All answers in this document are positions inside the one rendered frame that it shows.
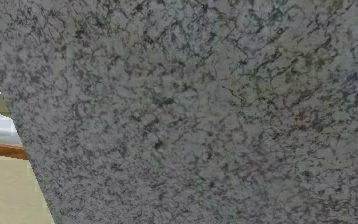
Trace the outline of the grey speckled granite counter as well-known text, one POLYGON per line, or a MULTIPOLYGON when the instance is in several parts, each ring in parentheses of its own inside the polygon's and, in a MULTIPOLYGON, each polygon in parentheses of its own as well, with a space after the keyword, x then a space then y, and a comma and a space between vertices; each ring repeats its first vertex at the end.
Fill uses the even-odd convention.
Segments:
POLYGON ((358 224, 358 0, 0 0, 55 224, 358 224))

